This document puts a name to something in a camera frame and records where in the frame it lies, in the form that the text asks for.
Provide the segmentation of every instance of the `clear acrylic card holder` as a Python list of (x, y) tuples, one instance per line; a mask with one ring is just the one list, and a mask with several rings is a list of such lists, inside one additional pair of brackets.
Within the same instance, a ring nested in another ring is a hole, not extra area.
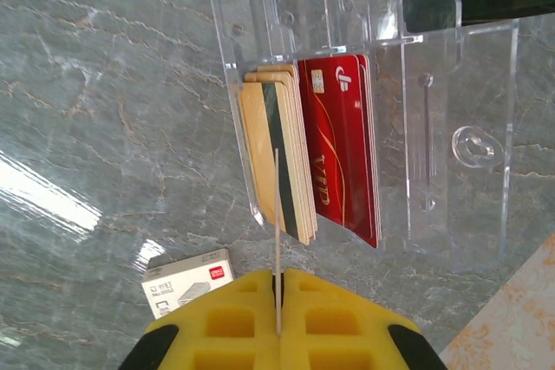
[(364, 53), (371, 62), (384, 255), (450, 269), (506, 239), (517, 22), (462, 28), (460, 0), (212, 0), (251, 211), (237, 94), (257, 65)]

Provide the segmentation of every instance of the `gray marble countertop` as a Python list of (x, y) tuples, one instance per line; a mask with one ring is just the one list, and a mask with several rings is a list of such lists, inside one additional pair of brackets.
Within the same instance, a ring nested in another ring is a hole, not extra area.
[[(152, 320), (148, 259), (226, 246), (268, 268), (209, 0), (0, 0), (0, 362), (115, 368)], [(555, 16), (521, 23), (506, 260), (453, 274), (322, 222), (305, 269), (406, 315), (442, 350), (555, 231)]]

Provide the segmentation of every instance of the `orange floral pattern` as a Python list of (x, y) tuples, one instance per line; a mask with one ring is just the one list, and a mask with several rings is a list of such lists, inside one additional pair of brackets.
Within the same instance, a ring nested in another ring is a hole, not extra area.
[(555, 234), (441, 353), (450, 370), (555, 370)]

